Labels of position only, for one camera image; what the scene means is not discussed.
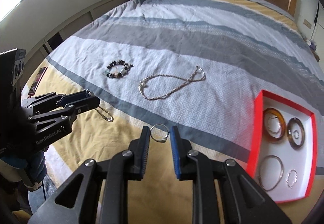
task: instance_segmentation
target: black beaded bracelet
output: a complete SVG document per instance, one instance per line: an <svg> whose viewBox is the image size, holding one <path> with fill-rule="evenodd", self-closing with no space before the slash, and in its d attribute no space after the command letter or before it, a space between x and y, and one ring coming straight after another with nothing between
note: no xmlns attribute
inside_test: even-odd
<svg viewBox="0 0 324 224"><path fill-rule="evenodd" d="M117 65L124 66L124 68L120 72L110 73L112 67L115 67ZM133 67L133 65L126 63L124 60L113 61L107 66L108 70L106 71L106 75L107 75L107 77L109 77L111 79L121 78L122 76L124 76L125 74L128 73L128 71L131 69L131 67Z"/></svg>

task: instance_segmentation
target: amber bangle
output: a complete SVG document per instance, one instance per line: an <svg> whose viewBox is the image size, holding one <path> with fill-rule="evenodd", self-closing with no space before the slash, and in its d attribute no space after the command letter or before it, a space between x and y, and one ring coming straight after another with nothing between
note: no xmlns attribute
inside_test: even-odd
<svg viewBox="0 0 324 224"><path fill-rule="evenodd" d="M301 137L302 137L302 140L300 142L300 145L296 144L296 142L294 141L294 131L292 131L292 125L296 123L299 128L300 128L300 132L301 132ZM302 147L302 145L304 144L305 142L305 130L304 130L304 126L302 124L302 122L300 121L300 119L298 118L291 118L287 124L287 130L288 130L288 140L289 140L289 143L290 145L292 146L292 148L294 148L295 150L299 149L300 147Z"/></svg>
<svg viewBox="0 0 324 224"><path fill-rule="evenodd" d="M264 124L264 118L265 118L266 114L272 114L272 115L274 115L274 117L276 117L278 119L278 121L280 123L280 130L281 130L279 137L274 137L268 132L268 130ZM263 135L266 136L270 142L274 143L274 142L280 141L283 138L283 136L285 135L285 131L286 131L286 122L285 122L285 119L282 116L282 114L274 108L267 108L266 110L264 110L264 112L263 112Z"/></svg>

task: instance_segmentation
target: metal bolt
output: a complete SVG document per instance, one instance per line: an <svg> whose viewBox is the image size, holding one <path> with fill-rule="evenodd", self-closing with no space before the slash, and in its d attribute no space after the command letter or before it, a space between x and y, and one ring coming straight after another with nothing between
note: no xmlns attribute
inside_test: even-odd
<svg viewBox="0 0 324 224"><path fill-rule="evenodd" d="M93 159L88 159L84 162L85 166L93 166L95 161Z"/></svg>
<svg viewBox="0 0 324 224"><path fill-rule="evenodd" d="M121 153L122 156L124 157L128 157L128 156L131 156L132 155L132 151L131 150L125 150Z"/></svg>
<svg viewBox="0 0 324 224"><path fill-rule="evenodd" d="M199 152L198 152L197 150L191 149L191 150L188 152L188 154L189 154L190 156L197 156L197 155L199 154Z"/></svg>
<svg viewBox="0 0 324 224"><path fill-rule="evenodd" d="M226 165L227 166L234 166L234 165L236 165L236 162L233 159L227 159L226 160Z"/></svg>

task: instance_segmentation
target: striped bedspread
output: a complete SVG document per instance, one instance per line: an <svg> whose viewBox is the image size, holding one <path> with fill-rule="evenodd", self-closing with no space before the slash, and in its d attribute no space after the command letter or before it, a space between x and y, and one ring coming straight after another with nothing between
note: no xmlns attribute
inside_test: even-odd
<svg viewBox="0 0 324 224"><path fill-rule="evenodd" d="M134 67L121 79L107 78L106 66L117 59ZM148 101L138 91L144 77L189 78L196 65L206 80L166 99ZM262 89L316 114L316 174L324 175L324 74L293 18L265 1L129 1L69 37L43 66L48 70L37 95L90 89L114 117L107 122L95 110L83 113L73 132L50 146L45 154L49 193L86 159L111 158L138 138L144 125L157 123L177 125L181 136L211 159L232 157L246 167L254 99ZM25 97L35 75L24 88ZM177 79L156 78L145 93L159 96L179 84ZM300 223L323 187L324 181L316 177L317 192L281 207ZM191 223L191 197L191 183L176 180L170 142L151 140L144 180L129 183L130 223Z"/></svg>

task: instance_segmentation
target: wall socket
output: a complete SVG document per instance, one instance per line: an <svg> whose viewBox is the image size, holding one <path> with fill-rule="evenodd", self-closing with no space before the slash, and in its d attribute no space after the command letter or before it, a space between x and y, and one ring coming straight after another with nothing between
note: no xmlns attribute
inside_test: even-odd
<svg viewBox="0 0 324 224"><path fill-rule="evenodd" d="M312 24L308 22L306 19L304 20L304 25L307 26L309 29L312 28Z"/></svg>

